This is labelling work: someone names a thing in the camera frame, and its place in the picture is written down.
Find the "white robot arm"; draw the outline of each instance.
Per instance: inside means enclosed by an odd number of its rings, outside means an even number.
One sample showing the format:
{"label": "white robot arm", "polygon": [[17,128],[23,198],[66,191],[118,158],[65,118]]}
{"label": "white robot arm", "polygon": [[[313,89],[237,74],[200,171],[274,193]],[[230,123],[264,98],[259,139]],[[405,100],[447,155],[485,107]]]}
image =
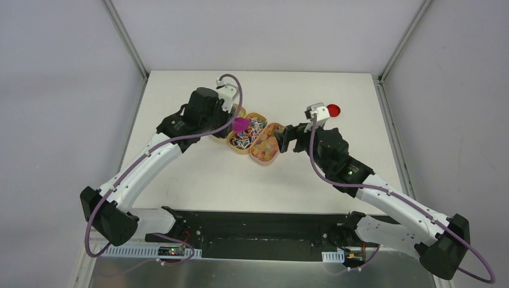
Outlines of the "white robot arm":
{"label": "white robot arm", "polygon": [[349,235],[357,241],[394,248],[419,259],[431,273],[450,280],[468,249],[439,223],[469,243],[468,221],[458,214],[449,218],[418,203],[394,189],[370,167],[351,157],[348,142],[343,140],[338,129],[324,129],[330,116],[323,103],[308,107],[305,114],[312,120],[311,123],[296,127],[288,125],[284,132],[276,133],[280,152],[286,152],[289,142],[297,140],[294,152],[306,151],[313,169],[325,182],[377,207],[397,223],[386,223],[354,211],[347,222],[328,235],[328,239],[336,247],[345,247],[344,241]]}
{"label": "white robot arm", "polygon": [[[175,217],[171,209],[134,209],[132,206],[166,165],[198,142],[200,136],[218,129],[235,116],[233,101],[239,94],[239,88],[224,84],[222,80],[216,84],[216,89],[197,88],[187,104],[164,118],[152,139],[126,169],[98,190],[86,187],[81,192],[85,219],[90,222],[93,218],[91,226],[114,246],[122,245],[134,234],[164,234],[173,227]],[[231,126],[213,135],[225,138],[230,131]],[[189,139],[185,137],[188,135],[196,137]]]}

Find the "red object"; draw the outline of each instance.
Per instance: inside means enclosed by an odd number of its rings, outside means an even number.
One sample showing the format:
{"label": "red object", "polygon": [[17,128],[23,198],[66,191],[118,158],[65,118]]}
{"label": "red object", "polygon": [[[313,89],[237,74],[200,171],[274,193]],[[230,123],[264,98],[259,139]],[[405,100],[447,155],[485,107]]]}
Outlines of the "red object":
{"label": "red object", "polygon": [[339,106],[336,104],[327,105],[327,109],[329,109],[329,114],[331,115],[331,117],[336,117],[337,115],[339,115],[339,113],[341,113],[341,109],[339,109]]}

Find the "white tabletop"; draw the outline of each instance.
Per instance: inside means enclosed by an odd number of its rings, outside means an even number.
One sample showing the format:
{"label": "white tabletop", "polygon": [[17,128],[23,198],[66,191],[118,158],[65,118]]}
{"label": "white tabletop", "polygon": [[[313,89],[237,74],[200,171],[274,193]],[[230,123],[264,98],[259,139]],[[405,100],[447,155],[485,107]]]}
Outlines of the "white tabletop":
{"label": "white tabletop", "polygon": [[[125,154],[132,159],[155,133],[161,120],[187,103],[197,87],[215,87],[221,71],[152,71]],[[389,139],[370,74],[246,72],[232,73],[244,90],[243,106],[268,122],[307,122],[307,106],[337,104],[341,114],[325,128],[339,127],[350,154],[395,188],[400,188]],[[272,165],[262,167],[238,155],[226,142],[203,137],[170,163],[145,188],[136,208],[203,211],[383,214],[320,180],[305,152],[290,145]]]}

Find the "gray wall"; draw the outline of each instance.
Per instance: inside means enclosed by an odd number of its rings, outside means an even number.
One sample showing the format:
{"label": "gray wall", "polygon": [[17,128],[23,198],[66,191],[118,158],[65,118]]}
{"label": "gray wall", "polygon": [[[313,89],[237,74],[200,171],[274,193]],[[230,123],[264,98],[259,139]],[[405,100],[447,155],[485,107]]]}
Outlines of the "gray wall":
{"label": "gray wall", "polygon": [[149,70],[379,74],[422,0],[115,0]]}
{"label": "gray wall", "polygon": [[[418,200],[469,219],[496,287],[509,283],[508,75],[509,2],[435,1],[385,85]],[[472,254],[462,266],[487,275]]]}
{"label": "gray wall", "polygon": [[0,1],[0,287],[65,287],[142,80],[99,0]]}

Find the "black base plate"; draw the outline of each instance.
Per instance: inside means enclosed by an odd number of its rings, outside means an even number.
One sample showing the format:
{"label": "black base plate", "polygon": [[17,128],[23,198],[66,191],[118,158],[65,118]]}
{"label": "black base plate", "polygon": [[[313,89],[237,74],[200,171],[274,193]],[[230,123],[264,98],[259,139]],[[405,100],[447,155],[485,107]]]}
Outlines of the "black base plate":
{"label": "black base plate", "polygon": [[[175,211],[185,219],[187,242],[203,258],[281,261],[322,261],[322,252],[336,251],[324,234],[343,223],[347,214],[276,214]],[[393,222],[390,217],[378,216]],[[147,234],[147,242],[168,242]]]}

